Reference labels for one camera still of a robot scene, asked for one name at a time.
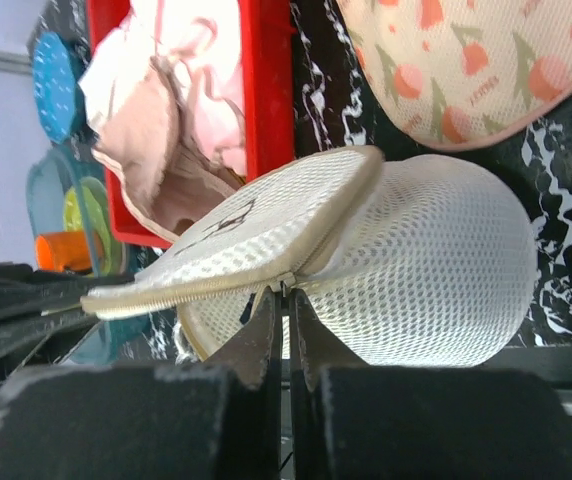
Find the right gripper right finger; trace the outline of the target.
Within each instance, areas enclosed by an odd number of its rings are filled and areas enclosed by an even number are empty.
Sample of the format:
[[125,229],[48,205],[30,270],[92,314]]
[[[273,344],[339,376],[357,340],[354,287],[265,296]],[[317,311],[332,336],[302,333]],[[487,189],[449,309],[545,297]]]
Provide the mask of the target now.
[[289,299],[299,479],[572,479],[559,394],[515,369],[366,364]]

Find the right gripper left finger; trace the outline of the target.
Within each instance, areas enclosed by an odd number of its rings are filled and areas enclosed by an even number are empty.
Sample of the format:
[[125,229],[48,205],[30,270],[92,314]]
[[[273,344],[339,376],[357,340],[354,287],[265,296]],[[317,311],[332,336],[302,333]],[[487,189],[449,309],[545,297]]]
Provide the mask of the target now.
[[0,479],[275,479],[281,298],[209,360],[39,367],[0,389]]

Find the white mesh laundry bag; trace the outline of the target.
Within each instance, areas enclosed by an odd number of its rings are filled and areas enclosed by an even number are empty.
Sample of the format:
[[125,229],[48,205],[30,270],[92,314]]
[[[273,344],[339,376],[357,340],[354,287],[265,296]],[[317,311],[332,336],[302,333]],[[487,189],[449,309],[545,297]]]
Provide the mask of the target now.
[[353,146],[243,186],[131,283],[81,304],[103,320],[175,308],[177,332],[208,358],[241,329],[252,295],[301,289],[370,364],[468,367],[515,335],[537,273],[530,219],[491,172]]

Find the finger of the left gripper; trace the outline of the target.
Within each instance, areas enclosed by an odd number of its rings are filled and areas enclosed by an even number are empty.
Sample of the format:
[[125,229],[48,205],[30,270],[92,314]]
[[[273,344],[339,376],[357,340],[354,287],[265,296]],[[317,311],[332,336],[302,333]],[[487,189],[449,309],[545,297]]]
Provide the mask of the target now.
[[0,387],[34,361],[63,359],[97,323],[80,299],[96,287],[119,286],[131,273],[93,277],[0,263]]

